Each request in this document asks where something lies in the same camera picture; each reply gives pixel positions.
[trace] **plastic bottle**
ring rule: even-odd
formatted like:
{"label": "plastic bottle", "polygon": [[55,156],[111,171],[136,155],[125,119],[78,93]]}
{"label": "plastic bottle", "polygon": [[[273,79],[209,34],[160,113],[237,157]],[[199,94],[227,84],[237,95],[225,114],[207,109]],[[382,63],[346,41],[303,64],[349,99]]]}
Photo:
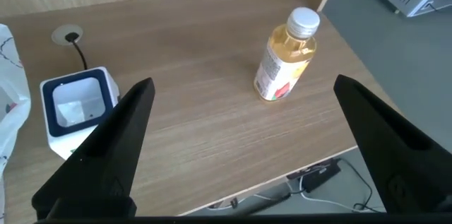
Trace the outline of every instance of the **plastic bottle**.
{"label": "plastic bottle", "polygon": [[320,24],[309,8],[296,8],[287,23],[273,30],[254,79],[262,99],[274,101],[289,95],[316,52],[312,37]]}

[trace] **wooden desk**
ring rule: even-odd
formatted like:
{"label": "wooden desk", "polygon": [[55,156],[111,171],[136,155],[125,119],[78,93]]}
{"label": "wooden desk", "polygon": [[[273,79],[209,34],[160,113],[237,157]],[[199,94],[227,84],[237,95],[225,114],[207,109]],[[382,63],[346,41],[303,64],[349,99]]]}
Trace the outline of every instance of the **wooden desk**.
{"label": "wooden desk", "polygon": [[271,30],[300,0],[133,0],[4,18],[16,39],[32,111],[6,169],[6,219],[31,223],[31,196],[63,163],[45,137],[39,83],[82,69],[52,43],[81,25],[90,67],[125,93],[151,76],[157,95],[131,196],[138,216],[178,215],[355,147],[333,93],[339,73],[383,93],[325,16],[319,52],[287,99],[259,100],[252,81]]}

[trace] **bottle cap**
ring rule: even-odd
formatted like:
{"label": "bottle cap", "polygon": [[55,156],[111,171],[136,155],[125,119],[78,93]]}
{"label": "bottle cap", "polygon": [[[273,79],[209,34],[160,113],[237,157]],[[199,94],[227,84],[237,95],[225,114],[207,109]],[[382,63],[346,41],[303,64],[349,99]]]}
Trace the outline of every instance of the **bottle cap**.
{"label": "bottle cap", "polygon": [[319,27],[320,17],[310,8],[296,8],[287,19],[287,30],[296,38],[311,37]]}

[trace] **gray floor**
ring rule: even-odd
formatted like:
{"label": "gray floor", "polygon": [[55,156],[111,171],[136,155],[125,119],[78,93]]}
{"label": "gray floor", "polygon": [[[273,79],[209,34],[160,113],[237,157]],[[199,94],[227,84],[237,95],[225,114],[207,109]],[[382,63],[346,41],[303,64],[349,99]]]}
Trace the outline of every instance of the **gray floor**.
{"label": "gray floor", "polygon": [[[446,8],[414,18],[394,14],[384,0],[328,0],[323,12],[345,38],[364,65],[388,93],[403,114],[447,150],[452,150],[452,9]],[[349,160],[373,187],[369,206],[381,207],[369,172],[358,150],[345,153]],[[340,163],[343,170],[308,196],[340,202],[346,206],[363,202],[369,190],[356,174]],[[277,196],[287,193],[287,186],[262,193]],[[209,211],[195,216],[236,214],[263,199],[251,197],[236,210]],[[312,202],[300,195],[259,214],[342,213],[349,210],[327,203]]]}

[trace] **bottle label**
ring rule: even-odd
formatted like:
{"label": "bottle label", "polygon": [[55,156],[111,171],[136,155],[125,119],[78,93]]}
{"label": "bottle label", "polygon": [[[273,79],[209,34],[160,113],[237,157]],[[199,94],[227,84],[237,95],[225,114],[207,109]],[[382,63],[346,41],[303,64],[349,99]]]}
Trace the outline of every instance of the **bottle label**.
{"label": "bottle label", "polygon": [[289,95],[310,60],[287,63],[281,60],[269,43],[254,79],[254,86],[264,100],[279,100]]}

